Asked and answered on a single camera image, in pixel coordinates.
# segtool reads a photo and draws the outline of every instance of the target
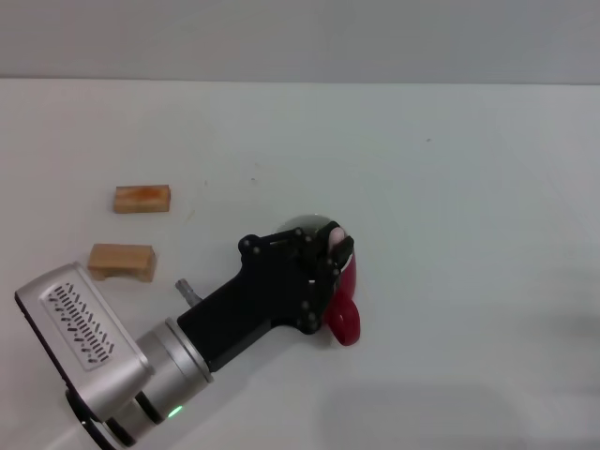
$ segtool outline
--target vent grille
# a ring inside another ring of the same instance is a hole
[[[56,323],[85,370],[103,366],[111,359],[114,343],[100,318],[106,313],[96,301],[82,297],[77,286],[67,282],[55,287],[42,304]]]

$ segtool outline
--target wooden block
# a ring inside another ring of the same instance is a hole
[[[150,282],[157,267],[157,256],[151,246],[95,244],[87,268],[93,279],[135,277]]]
[[[168,185],[121,186],[114,193],[115,213],[164,213],[171,207]]]

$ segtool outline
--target green led light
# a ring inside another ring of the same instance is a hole
[[[179,413],[183,409],[184,409],[183,406],[178,406],[177,408],[175,408],[174,410],[172,410],[171,412],[169,412],[169,418],[173,417],[174,415],[176,415],[177,413]]]

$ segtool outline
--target white table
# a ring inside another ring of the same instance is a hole
[[[4,80],[0,149],[3,448],[73,420],[17,288],[150,244],[153,283],[98,284],[136,338],[306,213],[356,240],[359,343],[275,330],[136,448],[600,443],[599,87]],[[136,184],[171,212],[113,214]]]

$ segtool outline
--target red object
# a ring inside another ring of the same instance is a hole
[[[356,255],[341,274],[339,289],[323,315],[337,341],[344,346],[353,345],[360,338],[360,316],[353,301],[356,288]]]

